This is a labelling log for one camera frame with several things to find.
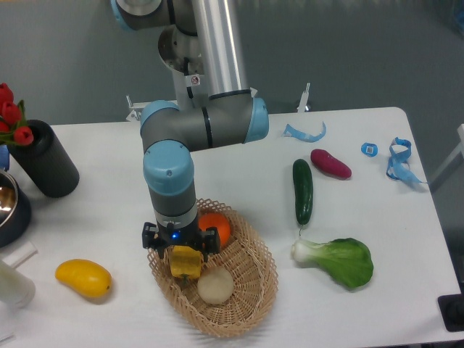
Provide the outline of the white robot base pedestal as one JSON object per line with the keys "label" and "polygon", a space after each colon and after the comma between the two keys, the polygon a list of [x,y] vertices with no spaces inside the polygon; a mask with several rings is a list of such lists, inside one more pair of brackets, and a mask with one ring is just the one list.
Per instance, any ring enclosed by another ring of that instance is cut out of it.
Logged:
{"label": "white robot base pedestal", "polygon": [[204,75],[199,39],[167,26],[158,40],[160,59],[170,70],[180,109],[205,107],[208,82]]}

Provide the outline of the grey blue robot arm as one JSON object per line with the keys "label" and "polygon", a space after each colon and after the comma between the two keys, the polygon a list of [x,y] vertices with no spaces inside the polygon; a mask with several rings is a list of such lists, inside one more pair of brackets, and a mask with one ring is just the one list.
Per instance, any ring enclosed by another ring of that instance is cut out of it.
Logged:
{"label": "grey blue robot arm", "polygon": [[155,214],[144,248],[171,246],[204,256],[220,251],[216,228],[201,229],[191,153],[259,141],[269,131],[265,102],[253,97],[242,57],[234,1],[113,1],[129,30],[160,27],[158,52],[173,74],[175,101],[140,110],[143,172]]}

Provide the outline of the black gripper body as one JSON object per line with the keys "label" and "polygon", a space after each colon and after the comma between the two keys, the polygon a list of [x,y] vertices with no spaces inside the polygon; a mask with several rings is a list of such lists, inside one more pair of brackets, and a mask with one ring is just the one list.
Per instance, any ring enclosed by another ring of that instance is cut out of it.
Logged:
{"label": "black gripper body", "polygon": [[200,252],[203,248],[207,248],[209,254],[220,252],[217,228],[212,227],[203,231],[198,226],[197,219],[182,228],[176,227],[173,223],[162,226],[145,222],[141,238],[143,248],[155,251],[160,247],[167,249],[171,246],[188,246]]}

